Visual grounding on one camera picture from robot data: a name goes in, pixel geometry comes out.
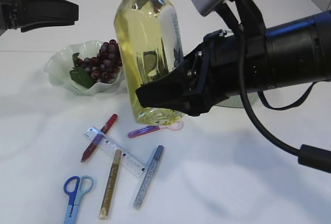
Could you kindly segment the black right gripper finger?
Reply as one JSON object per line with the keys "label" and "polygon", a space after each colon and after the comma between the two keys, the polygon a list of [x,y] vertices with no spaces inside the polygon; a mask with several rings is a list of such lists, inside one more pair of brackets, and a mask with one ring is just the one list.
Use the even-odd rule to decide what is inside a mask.
{"label": "black right gripper finger", "polygon": [[183,113],[191,112],[189,92],[191,69],[178,67],[154,82],[141,85],[136,96],[142,107],[165,108]]}

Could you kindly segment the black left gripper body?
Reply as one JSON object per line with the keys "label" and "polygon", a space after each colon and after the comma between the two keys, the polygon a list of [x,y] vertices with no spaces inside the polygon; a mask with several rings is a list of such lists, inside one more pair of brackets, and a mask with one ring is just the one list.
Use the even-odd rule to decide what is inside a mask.
{"label": "black left gripper body", "polygon": [[18,1],[1,0],[1,36],[9,29],[18,29]]}

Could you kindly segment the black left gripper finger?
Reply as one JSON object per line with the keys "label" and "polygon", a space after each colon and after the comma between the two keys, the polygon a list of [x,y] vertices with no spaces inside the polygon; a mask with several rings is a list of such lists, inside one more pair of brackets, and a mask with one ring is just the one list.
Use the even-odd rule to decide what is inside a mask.
{"label": "black left gripper finger", "polygon": [[66,0],[18,0],[18,27],[23,33],[74,25],[78,19],[79,6]]}

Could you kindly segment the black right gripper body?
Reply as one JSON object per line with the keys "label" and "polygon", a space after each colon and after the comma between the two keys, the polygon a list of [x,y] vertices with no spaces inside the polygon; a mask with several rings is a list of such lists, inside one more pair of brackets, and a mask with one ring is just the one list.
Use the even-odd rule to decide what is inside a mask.
{"label": "black right gripper body", "polygon": [[269,86],[265,34],[255,37],[208,36],[189,53],[168,79],[168,108],[191,116],[207,113],[216,104]]}

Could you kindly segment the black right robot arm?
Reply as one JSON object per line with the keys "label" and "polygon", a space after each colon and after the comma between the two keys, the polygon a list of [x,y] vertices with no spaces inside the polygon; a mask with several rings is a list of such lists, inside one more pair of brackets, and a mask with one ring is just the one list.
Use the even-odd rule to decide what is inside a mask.
{"label": "black right robot arm", "polygon": [[[136,90],[142,107],[199,116],[239,94],[240,39],[207,34],[167,76]],[[330,12],[268,28],[246,41],[244,79],[249,93],[330,80]]]}

